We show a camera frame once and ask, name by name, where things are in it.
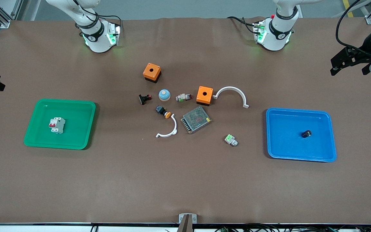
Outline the white red circuit breaker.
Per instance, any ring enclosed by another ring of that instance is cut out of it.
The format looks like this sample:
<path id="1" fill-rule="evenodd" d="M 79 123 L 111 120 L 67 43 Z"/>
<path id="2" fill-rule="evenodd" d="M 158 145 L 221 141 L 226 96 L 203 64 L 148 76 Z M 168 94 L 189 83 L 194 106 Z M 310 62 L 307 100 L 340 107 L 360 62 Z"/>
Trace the white red circuit breaker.
<path id="1" fill-rule="evenodd" d="M 61 117 L 54 117 L 50 119 L 49 128 L 52 133 L 63 134 L 66 120 Z"/>

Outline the metal mesh power supply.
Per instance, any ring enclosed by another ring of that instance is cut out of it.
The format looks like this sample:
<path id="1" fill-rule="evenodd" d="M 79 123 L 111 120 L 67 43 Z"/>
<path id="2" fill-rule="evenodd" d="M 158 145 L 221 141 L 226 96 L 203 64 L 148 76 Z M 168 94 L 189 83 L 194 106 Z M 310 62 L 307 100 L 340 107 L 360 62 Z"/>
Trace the metal mesh power supply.
<path id="1" fill-rule="evenodd" d="M 181 118 L 181 122 L 189 134 L 207 126 L 211 121 L 203 107 L 196 107 Z"/>

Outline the black yellow push button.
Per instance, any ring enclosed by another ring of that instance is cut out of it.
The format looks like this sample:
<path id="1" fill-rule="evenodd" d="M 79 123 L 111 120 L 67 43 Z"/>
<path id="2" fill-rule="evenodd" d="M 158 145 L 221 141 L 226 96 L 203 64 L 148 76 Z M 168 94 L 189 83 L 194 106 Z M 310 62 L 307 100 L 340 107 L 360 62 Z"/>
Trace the black yellow push button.
<path id="1" fill-rule="evenodd" d="M 168 119 L 168 118 L 171 117 L 171 112 L 168 112 L 168 111 L 165 109 L 165 107 L 163 107 L 163 106 L 161 106 L 161 105 L 158 105 L 158 106 L 156 107 L 156 112 L 157 112 L 157 114 L 164 116 L 165 119 Z"/>

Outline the blue plastic tray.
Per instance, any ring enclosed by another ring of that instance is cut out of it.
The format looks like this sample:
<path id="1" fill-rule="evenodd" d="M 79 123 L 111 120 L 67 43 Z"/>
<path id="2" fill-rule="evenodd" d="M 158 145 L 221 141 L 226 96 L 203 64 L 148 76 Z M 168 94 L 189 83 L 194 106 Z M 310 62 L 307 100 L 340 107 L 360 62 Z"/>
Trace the blue plastic tray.
<path id="1" fill-rule="evenodd" d="M 267 151 L 274 159 L 334 162 L 331 116 L 324 111 L 269 108 L 265 113 Z"/>

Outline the green plastic tray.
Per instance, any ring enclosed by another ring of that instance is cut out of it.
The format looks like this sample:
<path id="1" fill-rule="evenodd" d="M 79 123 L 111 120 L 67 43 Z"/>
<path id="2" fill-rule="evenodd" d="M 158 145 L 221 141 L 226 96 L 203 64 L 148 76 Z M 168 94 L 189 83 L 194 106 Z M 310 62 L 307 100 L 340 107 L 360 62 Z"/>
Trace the green plastic tray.
<path id="1" fill-rule="evenodd" d="M 31 116 L 24 144 L 83 150 L 88 145 L 95 111 L 91 101 L 41 99 Z"/>

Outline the orange black button box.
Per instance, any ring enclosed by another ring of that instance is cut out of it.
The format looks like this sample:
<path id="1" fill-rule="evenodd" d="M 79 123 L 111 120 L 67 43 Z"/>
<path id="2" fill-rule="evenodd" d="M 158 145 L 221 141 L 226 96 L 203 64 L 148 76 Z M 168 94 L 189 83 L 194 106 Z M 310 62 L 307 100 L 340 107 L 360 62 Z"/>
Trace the orange black button box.
<path id="1" fill-rule="evenodd" d="M 196 103 L 204 106 L 210 106 L 212 101 L 213 88 L 200 86 L 196 96 Z"/>
<path id="2" fill-rule="evenodd" d="M 161 67 L 159 65 L 148 63 L 143 71 L 143 77 L 145 80 L 152 83 L 157 83 L 161 76 Z"/>

